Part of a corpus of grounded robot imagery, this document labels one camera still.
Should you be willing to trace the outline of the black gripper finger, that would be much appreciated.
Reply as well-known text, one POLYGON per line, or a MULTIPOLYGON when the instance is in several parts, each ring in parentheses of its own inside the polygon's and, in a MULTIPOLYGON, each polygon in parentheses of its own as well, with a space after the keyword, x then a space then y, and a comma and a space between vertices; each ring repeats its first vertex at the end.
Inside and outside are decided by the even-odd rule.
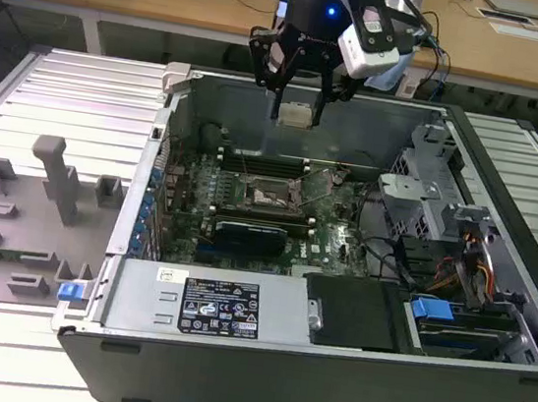
POLYGON ((252 27, 249 34, 249 50, 257 86, 273 93, 270 118, 279 117, 283 91, 293 79, 300 66, 301 33, 288 29, 252 27))
POLYGON ((334 62, 329 55, 323 55, 322 68, 320 69, 321 90, 318 92, 313 106, 312 127, 320 125, 322 114, 327 104, 339 100, 343 102, 349 101, 358 90, 359 80, 352 79, 350 76, 342 75, 338 83, 333 81, 334 62))

